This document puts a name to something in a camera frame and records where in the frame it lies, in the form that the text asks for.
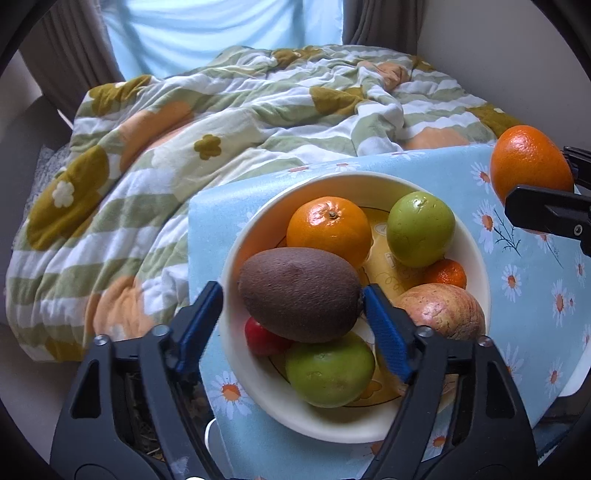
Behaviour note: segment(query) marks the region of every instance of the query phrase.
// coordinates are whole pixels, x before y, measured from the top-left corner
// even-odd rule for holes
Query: orange
[[[325,250],[357,270],[372,245],[371,227],[363,210],[350,200],[321,197],[296,210],[287,226],[288,247]]]
[[[425,283],[447,283],[466,288],[467,278],[464,268],[456,261],[444,258],[427,267],[423,277]]]
[[[561,151],[537,128],[518,125],[506,130],[491,157],[491,182],[505,204],[519,184],[572,192],[573,175]]]

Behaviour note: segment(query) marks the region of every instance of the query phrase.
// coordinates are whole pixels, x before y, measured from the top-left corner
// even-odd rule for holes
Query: red fruit
[[[293,343],[293,340],[288,340],[287,338],[271,333],[252,317],[246,321],[244,335],[246,336],[248,348],[256,356],[270,356],[283,353]]]

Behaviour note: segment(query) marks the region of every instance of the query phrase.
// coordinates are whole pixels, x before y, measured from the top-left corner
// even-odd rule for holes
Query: gray curtain
[[[415,55],[425,0],[343,0],[343,44]]]
[[[123,80],[99,0],[59,0],[21,44],[41,91],[73,119],[88,90]]]

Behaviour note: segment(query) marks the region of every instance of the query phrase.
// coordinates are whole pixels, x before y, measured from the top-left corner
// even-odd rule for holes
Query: screw
[[[109,343],[108,335],[97,335],[93,340],[96,346],[106,345]]]
[[[493,346],[494,344],[495,342],[493,342],[492,339],[490,337],[487,337],[486,335],[478,337],[478,345],[480,346],[489,347]]]
[[[422,338],[429,338],[433,336],[433,329],[427,325],[421,325],[417,328],[417,335]]]
[[[166,335],[168,332],[170,331],[170,328],[168,328],[168,325],[156,325],[154,328],[152,328],[152,335],[156,336],[156,337],[162,337],[164,335]]]

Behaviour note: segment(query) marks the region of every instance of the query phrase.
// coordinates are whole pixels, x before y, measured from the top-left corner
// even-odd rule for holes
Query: blanket
[[[85,96],[70,158],[17,234],[7,316],[36,360],[143,335],[190,301],[199,190],[363,155],[494,142],[517,120],[418,57],[232,47],[206,67]],[[204,250],[215,245],[202,245]]]

